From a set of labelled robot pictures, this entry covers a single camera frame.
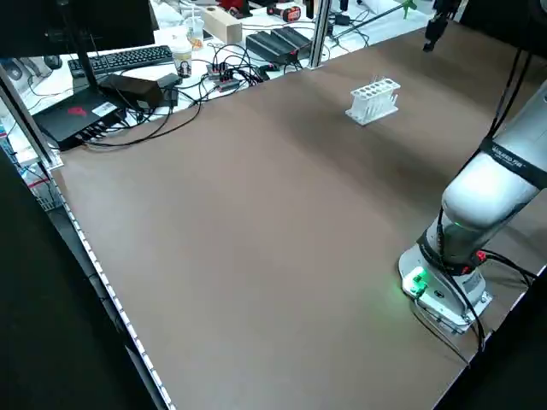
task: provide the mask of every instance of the white test tube rack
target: white test tube rack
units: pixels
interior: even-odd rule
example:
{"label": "white test tube rack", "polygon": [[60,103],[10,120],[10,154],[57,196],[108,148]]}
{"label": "white test tube rack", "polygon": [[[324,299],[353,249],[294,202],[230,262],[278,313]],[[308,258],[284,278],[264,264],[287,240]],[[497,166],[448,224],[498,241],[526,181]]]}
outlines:
{"label": "white test tube rack", "polygon": [[353,105],[345,113],[362,126],[393,114],[399,110],[395,106],[398,95],[393,94],[399,88],[392,79],[381,79],[353,90]]}

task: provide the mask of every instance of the clear plastic cup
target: clear plastic cup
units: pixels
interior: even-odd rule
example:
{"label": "clear plastic cup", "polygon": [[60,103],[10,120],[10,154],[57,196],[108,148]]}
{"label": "clear plastic cup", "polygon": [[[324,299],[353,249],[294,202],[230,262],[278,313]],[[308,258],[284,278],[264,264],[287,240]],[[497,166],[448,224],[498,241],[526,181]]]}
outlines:
{"label": "clear plastic cup", "polygon": [[203,24],[203,20],[199,16],[188,17],[184,22],[186,38],[193,50],[200,50],[203,47]]}

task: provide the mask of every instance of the green object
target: green object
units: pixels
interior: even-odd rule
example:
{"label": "green object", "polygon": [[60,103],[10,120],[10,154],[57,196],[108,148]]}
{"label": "green object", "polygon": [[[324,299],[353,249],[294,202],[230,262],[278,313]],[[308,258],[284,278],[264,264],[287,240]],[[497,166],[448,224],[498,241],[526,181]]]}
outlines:
{"label": "green object", "polygon": [[407,0],[403,3],[403,9],[404,9],[404,19],[407,20],[407,16],[409,15],[409,9],[416,10],[418,9],[418,6],[412,1]]}
{"label": "green object", "polygon": [[427,289],[427,271],[417,266],[403,280],[403,287],[410,293],[420,297]]}

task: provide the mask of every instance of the black keyboard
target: black keyboard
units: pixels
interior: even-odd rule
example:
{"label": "black keyboard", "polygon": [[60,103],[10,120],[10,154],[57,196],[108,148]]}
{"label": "black keyboard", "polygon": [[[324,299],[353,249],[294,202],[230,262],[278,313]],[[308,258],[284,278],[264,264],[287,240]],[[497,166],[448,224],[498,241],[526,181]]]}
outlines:
{"label": "black keyboard", "polygon": [[[90,57],[89,59],[95,74],[104,74],[154,66],[163,62],[172,62],[173,54],[171,53],[171,49],[166,45],[158,45],[144,49],[120,51],[119,53]],[[79,60],[69,60],[68,67],[75,79],[85,77]]]}

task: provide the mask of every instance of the brown table surface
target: brown table surface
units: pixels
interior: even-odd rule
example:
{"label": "brown table surface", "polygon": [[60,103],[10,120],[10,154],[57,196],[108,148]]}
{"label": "brown table surface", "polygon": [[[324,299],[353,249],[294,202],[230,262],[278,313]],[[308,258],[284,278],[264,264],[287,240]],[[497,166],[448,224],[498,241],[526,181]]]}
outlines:
{"label": "brown table surface", "polygon": [[[156,141],[64,155],[56,180],[178,408],[424,409],[462,369],[396,264],[487,131],[515,51],[459,26],[422,45],[410,33],[207,103]],[[361,127],[344,111],[375,74],[402,85],[400,110]],[[491,247],[537,272],[545,207]],[[522,287],[485,276],[496,328]],[[475,349],[472,332],[457,342]]]}

